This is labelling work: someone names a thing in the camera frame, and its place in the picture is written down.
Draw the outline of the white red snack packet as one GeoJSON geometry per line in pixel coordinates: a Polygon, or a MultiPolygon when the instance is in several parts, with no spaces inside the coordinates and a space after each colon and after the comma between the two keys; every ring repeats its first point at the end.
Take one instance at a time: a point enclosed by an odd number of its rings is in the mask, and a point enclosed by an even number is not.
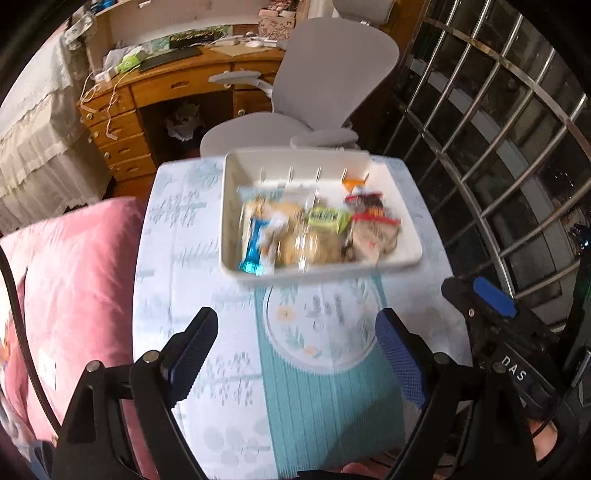
{"type": "Polygon", "coordinates": [[[355,214],[349,230],[349,243],[360,261],[377,265],[396,249],[401,220],[367,213],[355,214]]]}

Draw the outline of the dark red jerky packet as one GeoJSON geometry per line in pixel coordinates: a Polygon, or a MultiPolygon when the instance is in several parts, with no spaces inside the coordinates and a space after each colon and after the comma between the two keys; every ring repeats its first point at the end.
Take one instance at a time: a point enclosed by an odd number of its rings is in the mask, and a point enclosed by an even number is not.
{"type": "Polygon", "coordinates": [[[385,217],[386,209],[381,192],[370,192],[348,195],[345,204],[356,215],[385,217]]]}

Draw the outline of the yellow rice cake packet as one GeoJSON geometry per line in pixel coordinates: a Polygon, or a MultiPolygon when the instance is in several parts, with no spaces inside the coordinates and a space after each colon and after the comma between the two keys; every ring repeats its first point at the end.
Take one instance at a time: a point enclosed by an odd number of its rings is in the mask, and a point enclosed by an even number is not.
{"type": "Polygon", "coordinates": [[[277,247],[280,266],[307,270],[314,265],[342,262],[342,236],[329,230],[298,226],[287,231],[277,247]]]}

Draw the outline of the tree-print white tablecloth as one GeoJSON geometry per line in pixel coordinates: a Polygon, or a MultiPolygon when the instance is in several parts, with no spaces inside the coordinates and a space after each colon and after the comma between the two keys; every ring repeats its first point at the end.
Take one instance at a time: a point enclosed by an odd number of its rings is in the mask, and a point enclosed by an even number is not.
{"type": "Polygon", "coordinates": [[[379,345],[391,308],[434,352],[471,361],[461,315],[443,298],[451,266],[404,163],[370,163],[394,183],[423,254],[411,267],[314,282],[301,273],[246,286],[224,272],[221,158],[161,166],[149,197],[133,294],[133,354],[173,341],[172,409],[204,474],[287,479],[404,445],[416,415],[379,345]]]}

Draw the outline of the teal striped placemat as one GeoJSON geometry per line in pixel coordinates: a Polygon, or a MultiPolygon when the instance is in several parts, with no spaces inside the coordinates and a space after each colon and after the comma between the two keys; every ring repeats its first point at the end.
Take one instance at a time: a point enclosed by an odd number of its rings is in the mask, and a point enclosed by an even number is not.
{"type": "Polygon", "coordinates": [[[385,305],[376,277],[256,289],[266,414],[281,478],[404,444],[401,388],[376,334],[385,305]]]}

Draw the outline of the pink blanket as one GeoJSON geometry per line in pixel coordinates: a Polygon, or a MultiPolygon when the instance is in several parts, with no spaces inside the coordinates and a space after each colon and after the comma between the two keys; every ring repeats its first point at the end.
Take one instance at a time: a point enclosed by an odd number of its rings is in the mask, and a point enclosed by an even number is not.
{"type": "MultiPolygon", "coordinates": [[[[90,361],[132,363],[132,294],[144,212],[144,203],[119,197],[1,239],[34,365],[60,423],[90,361]]],[[[36,442],[57,441],[27,376],[1,275],[2,429],[27,461],[36,442]]]]}

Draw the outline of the green snack packet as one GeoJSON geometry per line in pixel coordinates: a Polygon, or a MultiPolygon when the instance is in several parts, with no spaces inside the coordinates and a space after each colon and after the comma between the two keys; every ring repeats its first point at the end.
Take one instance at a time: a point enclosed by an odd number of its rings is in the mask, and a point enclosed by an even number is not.
{"type": "Polygon", "coordinates": [[[311,229],[342,235],[352,219],[348,210],[332,207],[315,207],[305,215],[311,229]]]}

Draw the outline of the orange snack packet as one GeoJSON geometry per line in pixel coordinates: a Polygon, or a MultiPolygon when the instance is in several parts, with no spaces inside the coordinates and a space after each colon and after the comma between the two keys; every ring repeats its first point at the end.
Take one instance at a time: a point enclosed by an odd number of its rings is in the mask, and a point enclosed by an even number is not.
{"type": "Polygon", "coordinates": [[[352,194],[353,191],[358,187],[363,187],[366,181],[362,179],[345,179],[342,180],[342,186],[346,188],[349,194],[352,194]]]}

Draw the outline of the steel window grille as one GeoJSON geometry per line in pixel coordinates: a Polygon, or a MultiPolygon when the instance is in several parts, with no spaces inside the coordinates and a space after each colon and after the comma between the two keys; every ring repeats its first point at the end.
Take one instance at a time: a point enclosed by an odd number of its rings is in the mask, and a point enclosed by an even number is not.
{"type": "Polygon", "coordinates": [[[380,149],[407,164],[457,276],[561,327],[590,225],[587,88],[510,1],[397,7],[413,32],[380,149]]]}

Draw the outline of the cracker packet clear wrap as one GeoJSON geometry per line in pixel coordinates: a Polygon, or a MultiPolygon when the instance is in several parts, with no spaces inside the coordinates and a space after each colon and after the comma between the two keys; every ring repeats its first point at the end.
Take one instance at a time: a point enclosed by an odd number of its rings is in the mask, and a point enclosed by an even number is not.
{"type": "Polygon", "coordinates": [[[271,275],[277,243],[288,225],[287,214],[280,211],[284,190],[239,187],[236,193],[242,200],[238,269],[257,277],[271,275]]]}

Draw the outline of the white plastic storage bin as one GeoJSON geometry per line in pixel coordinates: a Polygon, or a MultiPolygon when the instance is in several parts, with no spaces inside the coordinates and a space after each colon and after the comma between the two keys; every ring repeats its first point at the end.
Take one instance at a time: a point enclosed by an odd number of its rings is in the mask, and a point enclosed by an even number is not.
{"type": "Polygon", "coordinates": [[[233,150],[223,165],[219,264],[243,283],[415,265],[423,247],[399,186],[363,151],[233,150]]]}

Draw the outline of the small cracker packet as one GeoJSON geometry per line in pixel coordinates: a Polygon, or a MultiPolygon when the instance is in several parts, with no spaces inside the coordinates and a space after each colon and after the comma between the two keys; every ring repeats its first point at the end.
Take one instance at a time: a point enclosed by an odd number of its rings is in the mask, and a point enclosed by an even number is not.
{"type": "Polygon", "coordinates": [[[276,212],[280,212],[283,216],[287,217],[288,226],[294,227],[297,223],[304,221],[305,210],[304,207],[297,203],[290,202],[271,202],[271,209],[276,212]]]}

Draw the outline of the white lace cloth cover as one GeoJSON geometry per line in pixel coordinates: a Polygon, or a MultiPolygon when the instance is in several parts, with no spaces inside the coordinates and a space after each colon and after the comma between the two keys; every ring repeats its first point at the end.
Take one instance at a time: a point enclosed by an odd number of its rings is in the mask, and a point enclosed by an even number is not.
{"type": "Polygon", "coordinates": [[[1,105],[1,233],[102,200],[111,180],[76,107],[89,73],[83,49],[56,33],[1,105]]]}

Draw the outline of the grey office chair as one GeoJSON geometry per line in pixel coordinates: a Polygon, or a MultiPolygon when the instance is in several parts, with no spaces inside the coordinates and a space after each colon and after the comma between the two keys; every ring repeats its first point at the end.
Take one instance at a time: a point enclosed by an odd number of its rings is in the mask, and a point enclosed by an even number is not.
{"type": "Polygon", "coordinates": [[[257,71],[212,75],[214,84],[249,85],[270,99],[269,112],[247,113],[208,130],[201,156],[239,148],[353,148],[359,136],[349,119],[394,72],[396,41],[381,31],[391,1],[336,1],[336,17],[298,24],[273,82],[257,71]]]}

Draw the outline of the wooden desk with drawers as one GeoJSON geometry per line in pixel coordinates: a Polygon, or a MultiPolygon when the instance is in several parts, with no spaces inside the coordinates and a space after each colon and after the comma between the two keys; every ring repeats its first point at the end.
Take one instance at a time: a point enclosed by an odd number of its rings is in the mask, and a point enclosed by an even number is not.
{"type": "Polygon", "coordinates": [[[270,110],[266,95],[249,86],[218,85],[211,76],[259,71],[273,82],[283,51],[228,56],[202,49],[197,56],[100,83],[78,101],[81,120],[113,176],[106,196],[145,199],[164,162],[198,157],[204,134],[246,113],[270,110]]]}

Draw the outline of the black keyboard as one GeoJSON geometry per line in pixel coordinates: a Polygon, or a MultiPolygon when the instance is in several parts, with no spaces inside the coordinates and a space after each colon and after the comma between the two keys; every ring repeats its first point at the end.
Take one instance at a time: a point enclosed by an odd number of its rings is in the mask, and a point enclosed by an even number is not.
{"type": "Polygon", "coordinates": [[[201,49],[198,46],[191,46],[182,49],[171,49],[165,52],[160,52],[157,55],[146,58],[139,66],[139,72],[144,73],[171,62],[199,56],[201,54],[201,49]]]}

